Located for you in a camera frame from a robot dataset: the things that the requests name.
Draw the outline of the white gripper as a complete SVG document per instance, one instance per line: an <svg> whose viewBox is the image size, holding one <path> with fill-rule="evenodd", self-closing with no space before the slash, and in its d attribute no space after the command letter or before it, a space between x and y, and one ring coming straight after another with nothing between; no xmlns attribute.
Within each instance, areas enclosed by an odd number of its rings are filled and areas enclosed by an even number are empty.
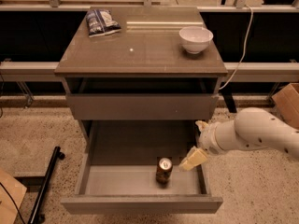
<svg viewBox="0 0 299 224"><path fill-rule="evenodd" d="M220 147L216 139L216 128L218 122L207 124L205 121L197 120L195 122L200 135L198 143L200 147L192 147L187 156L181 161L178 168L181 171L190 171L192 168L207 161L209 155L222 155L225 151Z"/></svg>

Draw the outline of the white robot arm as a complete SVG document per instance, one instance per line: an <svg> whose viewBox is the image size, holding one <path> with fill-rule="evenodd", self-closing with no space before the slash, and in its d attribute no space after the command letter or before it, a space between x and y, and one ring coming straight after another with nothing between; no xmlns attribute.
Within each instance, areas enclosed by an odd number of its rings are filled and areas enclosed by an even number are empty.
<svg viewBox="0 0 299 224"><path fill-rule="evenodd" d="M196 145L179 164L182 171L199 166L209 155L231 150L272 148L299 159L298 130L260 108L245 108L229 121L207 124L197 120L195 125L200 134L196 136Z"/></svg>

